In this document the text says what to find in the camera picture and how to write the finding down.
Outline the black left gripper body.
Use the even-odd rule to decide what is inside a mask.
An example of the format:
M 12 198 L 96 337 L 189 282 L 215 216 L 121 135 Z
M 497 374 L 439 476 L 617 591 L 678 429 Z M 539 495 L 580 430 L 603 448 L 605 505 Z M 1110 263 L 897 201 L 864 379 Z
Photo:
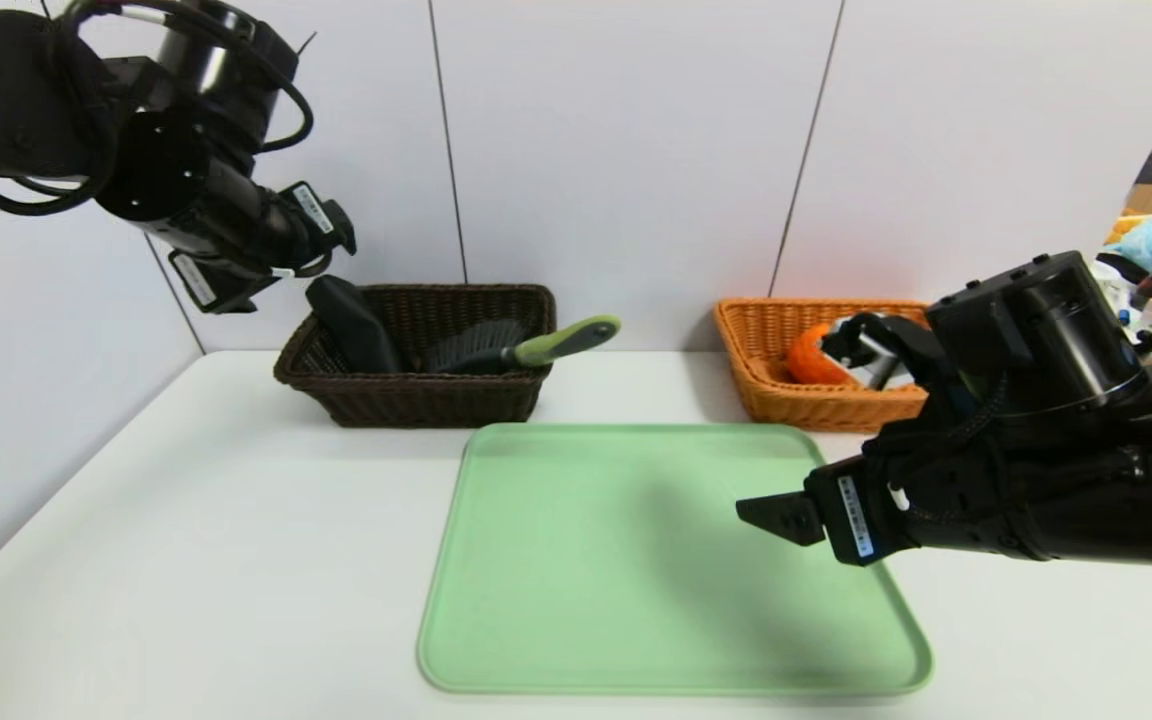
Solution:
M 328 268 L 335 222 L 305 182 L 271 191 L 210 160 L 210 265 L 233 275 L 316 275 Z

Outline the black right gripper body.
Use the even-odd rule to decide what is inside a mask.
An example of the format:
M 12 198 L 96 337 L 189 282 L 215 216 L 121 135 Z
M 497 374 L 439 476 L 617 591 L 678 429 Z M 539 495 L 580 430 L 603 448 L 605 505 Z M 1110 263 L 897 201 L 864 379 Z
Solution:
M 867 566 L 908 550 L 1018 551 L 1018 445 L 874 438 L 805 479 L 838 561 Z

